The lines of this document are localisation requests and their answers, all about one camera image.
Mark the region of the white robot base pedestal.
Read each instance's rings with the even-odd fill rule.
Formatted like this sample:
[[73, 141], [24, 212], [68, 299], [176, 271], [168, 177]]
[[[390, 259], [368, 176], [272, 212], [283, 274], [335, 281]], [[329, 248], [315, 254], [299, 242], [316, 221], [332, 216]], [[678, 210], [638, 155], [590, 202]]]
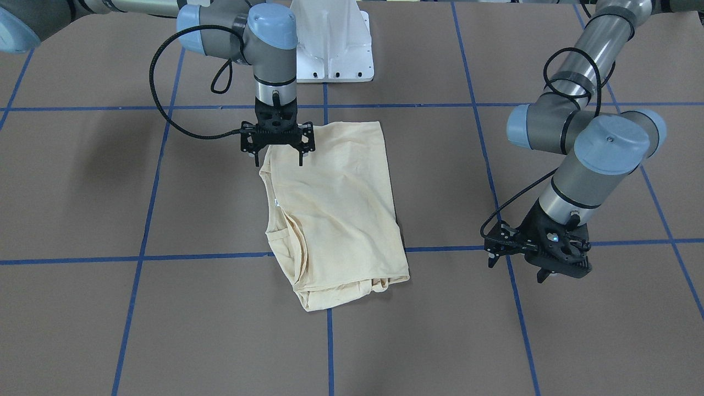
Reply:
[[357, 1], [292, 1], [297, 82], [364, 83], [375, 77], [367, 12]]

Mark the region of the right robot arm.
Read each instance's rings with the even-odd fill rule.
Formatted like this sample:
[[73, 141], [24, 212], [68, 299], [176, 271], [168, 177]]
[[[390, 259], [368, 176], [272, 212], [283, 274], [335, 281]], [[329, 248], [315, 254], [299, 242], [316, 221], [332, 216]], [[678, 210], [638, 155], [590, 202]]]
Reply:
[[[291, 146], [300, 160], [315, 150], [314, 126], [298, 123], [296, 18], [292, 10], [265, 1], [2, 1], [2, 52], [27, 53], [88, 15], [139, 13], [173, 19], [177, 31], [157, 49], [149, 65], [149, 89], [159, 113], [174, 129], [192, 138], [240, 137], [240, 148], [259, 160], [269, 145]], [[253, 68], [256, 123], [218, 135], [201, 135], [174, 122], [158, 98], [154, 73], [166, 48], [223, 59], [219, 69]]]

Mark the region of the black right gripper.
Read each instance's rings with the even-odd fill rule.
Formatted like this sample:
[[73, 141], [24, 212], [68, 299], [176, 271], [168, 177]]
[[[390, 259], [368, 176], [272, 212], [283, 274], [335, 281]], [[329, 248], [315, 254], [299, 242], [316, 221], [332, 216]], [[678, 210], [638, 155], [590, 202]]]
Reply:
[[314, 126], [297, 123], [296, 102], [271, 106], [255, 103], [257, 123], [243, 122], [240, 128], [240, 150], [251, 153], [255, 166], [261, 165], [259, 151], [267, 145], [290, 145], [298, 150], [298, 165], [303, 166], [306, 153], [315, 150]]

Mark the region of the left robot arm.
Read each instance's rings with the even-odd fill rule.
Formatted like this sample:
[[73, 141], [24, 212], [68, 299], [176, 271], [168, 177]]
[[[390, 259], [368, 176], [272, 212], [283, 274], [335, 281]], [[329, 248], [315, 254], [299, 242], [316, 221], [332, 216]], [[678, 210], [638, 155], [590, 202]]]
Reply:
[[498, 221], [490, 232], [480, 231], [488, 267], [523, 254], [538, 267], [539, 283], [553, 274], [583, 278], [591, 272], [588, 221], [667, 137], [666, 123], [653, 111], [604, 113], [602, 90], [619, 52], [649, 17], [695, 10], [702, 10], [701, 1], [596, 2], [576, 44], [556, 52], [566, 54], [560, 68], [552, 75], [543, 69], [542, 95], [508, 118], [513, 145], [565, 159], [546, 175], [549, 185], [517, 228]]

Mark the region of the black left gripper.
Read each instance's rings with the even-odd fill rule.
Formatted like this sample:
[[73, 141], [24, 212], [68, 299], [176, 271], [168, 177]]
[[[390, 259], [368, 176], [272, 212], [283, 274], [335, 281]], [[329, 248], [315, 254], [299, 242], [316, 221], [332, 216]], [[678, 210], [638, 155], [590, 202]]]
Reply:
[[528, 263], [540, 268], [536, 274], [538, 284], [553, 274], [583, 278], [592, 271], [586, 225], [592, 211], [591, 207], [559, 206], [560, 220], [556, 221], [537, 200], [517, 228], [499, 221], [483, 233], [488, 268], [495, 268], [501, 256], [523, 254]]

